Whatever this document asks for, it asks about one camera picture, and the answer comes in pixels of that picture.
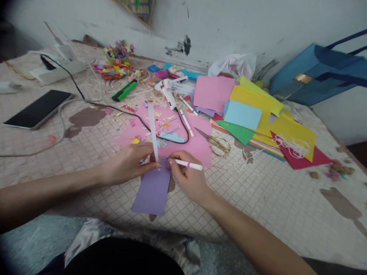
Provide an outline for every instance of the smartphone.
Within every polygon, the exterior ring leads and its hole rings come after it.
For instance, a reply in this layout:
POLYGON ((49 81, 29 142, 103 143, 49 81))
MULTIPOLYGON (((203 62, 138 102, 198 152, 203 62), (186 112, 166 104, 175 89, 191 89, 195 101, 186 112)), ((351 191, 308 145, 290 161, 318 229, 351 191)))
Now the smartphone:
POLYGON ((12 127, 37 130, 58 111, 61 103, 73 97, 74 95, 68 92, 50 90, 11 119, 4 122, 4 124, 12 127))

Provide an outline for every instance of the scissor handle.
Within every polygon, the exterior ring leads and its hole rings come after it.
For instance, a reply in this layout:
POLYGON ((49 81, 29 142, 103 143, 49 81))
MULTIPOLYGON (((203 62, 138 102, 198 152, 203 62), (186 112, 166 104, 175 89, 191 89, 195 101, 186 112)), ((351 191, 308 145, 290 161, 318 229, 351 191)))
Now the scissor handle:
POLYGON ((216 156, 218 156, 218 157, 226 157, 226 156, 228 156, 228 152, 230 151, 231 146, 229 145, 229 143, 228 143, 224 138, 222 138, 222 137, 211 137, 211 138, 210 138, 210 140, 209 140, 209 142, 210 142, 210 144, 212 144, 212 145, 214 145, 215 147, 217 147, 217 148, 221 149, 221 150, 225 153, 225 155, 219 155, 219 154, 217 154, 216 152, 214 152, 214 150, 212 149, 212 152, 213 152, 216 156), (223 146, 219 141, 217 141, 217 140, 216 140, 217 138, 220 138, 220 139, 224 140, 224 141, 227 143, 228 148, 225 148, 225 147, 224 147, 224 146, 223 146))

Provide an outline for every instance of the scissors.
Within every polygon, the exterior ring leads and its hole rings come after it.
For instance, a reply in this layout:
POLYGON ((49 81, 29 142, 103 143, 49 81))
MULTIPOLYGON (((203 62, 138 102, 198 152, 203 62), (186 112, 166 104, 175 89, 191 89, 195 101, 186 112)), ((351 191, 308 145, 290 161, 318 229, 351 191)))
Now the scissors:
POLYGON ((212 137, 212 136, 209 136, 209 135, 207 135, 207 134, 205 134, 203 131, 200 131, 198 128, 196 128, 196 127, 194 127, 200 134, 202 134, 205 138, 206 138, 206 140, 211 144, 211 145, 213 145, 213 146, 215 146, 215 147, 217 147, 217 148, 219 148, 220 150, 222 150, 224 153, 225 153, 225 155, 219 155, 219 154, 217 154, 216 152, 214 152, 214 150, 213 149, 211 149, 211 151, 216 155, 216 156, 218 156, 218 157, 226 157, 226 156, 228 156, 228 152, 229 152, 229 150, 231 149, 231 147, 229 146, 229 143, 224 139, 224 138, 222 138, 222 137, 212 137), (220 139, 223 139, 226 143, 227 143, 227 145, 228 145, 228 148, 225 148, 217 139, 218 138, 220 138, 220 139))

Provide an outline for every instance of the green paper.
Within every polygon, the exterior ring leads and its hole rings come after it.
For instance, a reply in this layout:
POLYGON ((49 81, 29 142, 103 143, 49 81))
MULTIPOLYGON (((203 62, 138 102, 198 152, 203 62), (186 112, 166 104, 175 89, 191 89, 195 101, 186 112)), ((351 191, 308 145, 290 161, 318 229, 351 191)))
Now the green paper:
POLYGON ((255 134, 253 131, 245 127, 229 123, 224 120, 216 120, 215 122, 226 129, 228 132, 230 132, 232 135, 234 135, 236 138, 238 138, 238 140, 243 145, 247 145, 255 134))

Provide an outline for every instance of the left hand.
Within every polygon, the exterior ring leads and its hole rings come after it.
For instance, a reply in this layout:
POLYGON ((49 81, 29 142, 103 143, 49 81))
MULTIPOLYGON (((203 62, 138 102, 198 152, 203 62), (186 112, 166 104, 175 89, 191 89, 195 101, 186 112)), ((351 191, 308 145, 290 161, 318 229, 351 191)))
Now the left hand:
POLYGON ((102 164, 100 169, 103 185, 112 186, 125 183, 153 169, 161 168, 155 162, 153 143, 129 144, 118 151, 117 155, 102 164), (150 163, 141 165, 140 159, 150 156, 150 163))

